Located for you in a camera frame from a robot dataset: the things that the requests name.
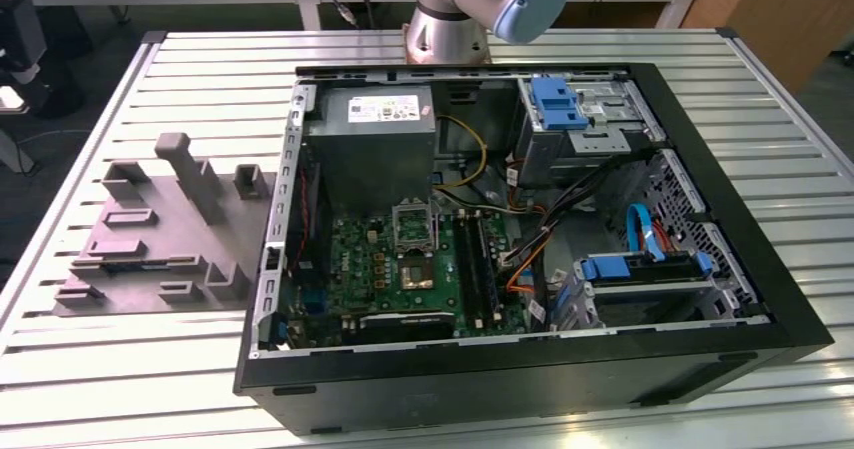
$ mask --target ram slot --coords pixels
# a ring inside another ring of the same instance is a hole
[[[470,219],[467,222],[475,249],[474,266],[483,305],[483,315],[487,318],[487,325],[490,325],[493,322],[501,321],[501,303],[498,301],[498,287],[495,286],[490,246],[487,244],[486,232],[483,231],[482,219]]]
[[[457,250],[457,271],[459,277],[461,293],[463,297],[463,311],[466,324],[470,329],[483,328],[483,305],[481,303],[481,291],[478,289],[477,271],[474,269],[477,254],[469,231],[469,219],[465,217],[454,220],[454,246]]]

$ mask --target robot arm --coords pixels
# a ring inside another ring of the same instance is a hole
[[[551,26],[566,0],[418,0],[407,56],[419,64],[473,64],[487,56],[486,28],[511,44]]]

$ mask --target slotted aluminum table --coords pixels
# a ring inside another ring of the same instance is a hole
[[[142,159],[148,174],[167,171],[155,139],[183,131],[218,170],[248,162],[275,170],[295,67],[402,63],[402,38],[168,34],[139,49],[2,295],[0,447],[848,447],[852,163],[741,41],[714,31],[555,31],[529,46],[491,44],[499,63],[658,64],[836,345],[687,406],[298,439],[231,393],[242,311],[60,319],[50,315],[52,296],[107,198],[95,181],[111,160]]]

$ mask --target motherboard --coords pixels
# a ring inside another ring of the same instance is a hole
[[[330,283],[303,293],[317,345],[525,333],[522,302],[499,285],[502,217],[394,209],[333,223]]]

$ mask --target chip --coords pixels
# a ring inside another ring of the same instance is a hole
[[[433,289],[433,258],[405,257],[398,263],[401,288],[405,291]]]

